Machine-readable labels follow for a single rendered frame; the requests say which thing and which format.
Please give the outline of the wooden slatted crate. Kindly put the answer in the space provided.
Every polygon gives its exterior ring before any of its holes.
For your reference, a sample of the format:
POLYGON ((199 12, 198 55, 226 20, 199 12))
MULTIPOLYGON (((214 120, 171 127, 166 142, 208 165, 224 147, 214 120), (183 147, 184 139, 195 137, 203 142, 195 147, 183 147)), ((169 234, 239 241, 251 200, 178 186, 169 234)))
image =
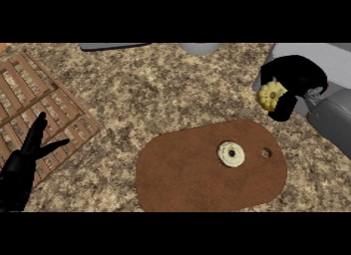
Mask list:
POLYGON ((57 171, 103 126, 42 63, 20 54, 0 65, 0 168, 39 114, 48 120, 44 143, 62 139, 70 143, 38 160, 36 182, 57 171))

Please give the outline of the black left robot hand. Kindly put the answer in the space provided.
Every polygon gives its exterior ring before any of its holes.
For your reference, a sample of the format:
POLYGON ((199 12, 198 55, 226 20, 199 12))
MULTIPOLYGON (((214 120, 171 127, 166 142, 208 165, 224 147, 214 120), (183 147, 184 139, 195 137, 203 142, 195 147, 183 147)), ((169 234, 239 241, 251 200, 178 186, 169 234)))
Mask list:
POLYGON ((48 126, 47 113, 41 112, 20 149, 17 149, 5 162, 0 170, 0 187, 13 190, 29 190, 33 186, 36 161, 44 158, 59 147, 70 143, 62 139, 42 145, 45 127, 48 126))

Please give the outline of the white round squash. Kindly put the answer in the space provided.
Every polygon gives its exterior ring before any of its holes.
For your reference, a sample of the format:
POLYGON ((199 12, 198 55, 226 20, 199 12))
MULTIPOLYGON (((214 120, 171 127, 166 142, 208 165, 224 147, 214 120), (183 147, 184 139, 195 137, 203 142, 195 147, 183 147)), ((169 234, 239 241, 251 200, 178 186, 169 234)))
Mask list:
POLYGON ((223 164, 229 167, 239 167, 245 163, 245 150, 235 141, 226 141, 217 151, 223 164))

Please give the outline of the pale grey round object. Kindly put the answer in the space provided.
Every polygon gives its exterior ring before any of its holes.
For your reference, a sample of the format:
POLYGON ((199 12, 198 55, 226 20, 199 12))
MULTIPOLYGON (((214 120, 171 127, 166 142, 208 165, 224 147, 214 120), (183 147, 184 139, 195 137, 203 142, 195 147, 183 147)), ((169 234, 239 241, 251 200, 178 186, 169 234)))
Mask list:
POLYGON ((218 43, 180 43, 180 47, 195 56, 212 54, 218 48, 218 43))

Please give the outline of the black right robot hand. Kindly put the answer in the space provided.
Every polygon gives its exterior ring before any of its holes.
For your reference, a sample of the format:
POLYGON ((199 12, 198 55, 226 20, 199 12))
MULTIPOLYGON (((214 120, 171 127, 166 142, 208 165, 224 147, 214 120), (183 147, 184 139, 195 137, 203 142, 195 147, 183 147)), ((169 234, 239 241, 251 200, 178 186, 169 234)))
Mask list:
POLYGON ((304 56, 289 55, 276 58, 261 67, 261 83, 277 81, 288 92, 280 97, 276 109, 269 116, 279 122, 286 122, 297 107, 298 98, 310 90, 319 89, 322 95, 329 87, 328 75, 317 64, 304 56))

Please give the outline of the brown cutting board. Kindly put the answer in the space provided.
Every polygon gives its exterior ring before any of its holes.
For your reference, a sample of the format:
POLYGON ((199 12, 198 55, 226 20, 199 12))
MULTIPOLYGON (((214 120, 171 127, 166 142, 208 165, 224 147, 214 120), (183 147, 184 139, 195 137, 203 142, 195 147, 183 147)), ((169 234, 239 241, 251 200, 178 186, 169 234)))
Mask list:
POLYGON ((146 211, 235 211, 274 200, 288 178, 277 140, 267 128, 236 120, 159 135, 144 147, 137 191, 146 211), (218 147, 245 151, 237 167, 224 165, 218 147))

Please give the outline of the dark grey flat object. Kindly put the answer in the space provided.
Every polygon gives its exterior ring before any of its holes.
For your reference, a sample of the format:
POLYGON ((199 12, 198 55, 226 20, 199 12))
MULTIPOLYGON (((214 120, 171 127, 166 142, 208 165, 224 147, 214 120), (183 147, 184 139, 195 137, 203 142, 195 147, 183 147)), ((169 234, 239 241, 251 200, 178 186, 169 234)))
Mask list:
POLYGON ((127 48, 141 47, 147 45, 149 43, 81 43, 79 44, 81 49, 85 52, 127 49, 127 48))

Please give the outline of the pale grey appliance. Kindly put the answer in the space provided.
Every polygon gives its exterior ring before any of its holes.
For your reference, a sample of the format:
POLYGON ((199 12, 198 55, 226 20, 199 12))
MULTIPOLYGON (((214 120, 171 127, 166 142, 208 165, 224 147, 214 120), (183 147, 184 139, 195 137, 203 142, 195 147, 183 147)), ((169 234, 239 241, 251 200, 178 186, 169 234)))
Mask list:
POLYGON ((338 82, 344 89, 351 89, 351 53, 348 51, 326 43, 279 43, 270 51, 270 58, 264 65, 276 58, 289 55, 308 58, 323 69, 328 82, 338 82))

